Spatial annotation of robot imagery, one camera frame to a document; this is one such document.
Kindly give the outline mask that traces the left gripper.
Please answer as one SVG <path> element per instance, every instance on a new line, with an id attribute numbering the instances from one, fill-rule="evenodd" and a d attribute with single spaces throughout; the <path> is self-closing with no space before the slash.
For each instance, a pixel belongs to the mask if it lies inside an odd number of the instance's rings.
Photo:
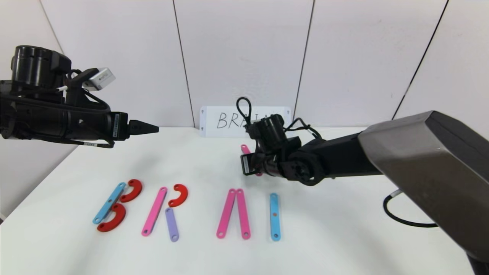
<path id="1" fill-rule="evenodd" d="M 128 114 L 124 112 L 86 113 L 70 110 L 63 111 L 63 115 L 65 116 L 63 118 L 63 137 L 65 139 L 94 141 L 108 138 L 112 141 L 120 141 L 127 139 L 128 135 L 159 132 L 159 127 L 156 125 L 139 120 L 128 122 Z"/>

